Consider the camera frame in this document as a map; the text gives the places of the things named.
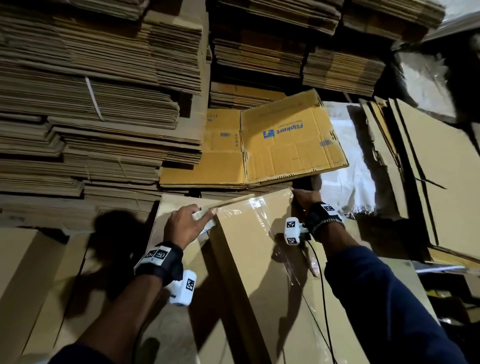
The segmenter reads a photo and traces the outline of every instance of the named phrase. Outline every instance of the wristband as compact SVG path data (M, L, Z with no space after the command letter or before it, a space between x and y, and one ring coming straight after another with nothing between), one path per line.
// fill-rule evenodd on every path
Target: wristband
M136 276L150 274L162 279L163 286L183 279L183 250L172 242L163 242L150 248L136 264Z
M333 207L325 202L317 202L308 211L305 227L313 238L317 240L317 238L320 238L320 228L331 222L338 222L345 227L342 218Z

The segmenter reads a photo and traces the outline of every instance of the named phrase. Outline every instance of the person's left arm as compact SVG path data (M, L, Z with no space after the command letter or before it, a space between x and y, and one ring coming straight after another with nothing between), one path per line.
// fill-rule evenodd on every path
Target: person's left arm
M197 205L189 205L174 211L165 226L165 241L183 250L195 240L216 213L209 210L195 221L192 214L199 210ZM100 316L75 344L60 350L50 364L124 362L162 287L163 280L155 275L135 277L113 302L111 309Z

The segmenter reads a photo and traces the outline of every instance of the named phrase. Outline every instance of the hand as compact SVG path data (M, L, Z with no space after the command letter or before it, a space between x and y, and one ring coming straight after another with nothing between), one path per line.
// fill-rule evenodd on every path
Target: hand
M200 209L195 204L173 211L165 225L164 240L172 242L184 250L216 215L216 208L214 208L208 210L199 220L194 220L192 214L198 211Z
M306 213L313 204L317 202L322 202L322 197L318 191L307 191L307 190L293 190L293 195L303 207Z

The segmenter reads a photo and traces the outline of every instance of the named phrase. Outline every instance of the long sleeve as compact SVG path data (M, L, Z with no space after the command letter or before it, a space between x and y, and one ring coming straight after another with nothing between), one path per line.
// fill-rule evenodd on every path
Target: long sleeve
M363 246L335 254L325 278L371 364L466 364L459 349L390 267Z

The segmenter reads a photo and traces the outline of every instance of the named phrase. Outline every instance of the person's left hand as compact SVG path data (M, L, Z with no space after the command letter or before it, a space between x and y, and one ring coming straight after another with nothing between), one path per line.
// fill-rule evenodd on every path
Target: person's left hand
M184 250L216 215L216 208L214 208L208 210L199 220L194 220L192 214L198 211L200 209L195 204L173 211L165 225L164 240L172 242Z

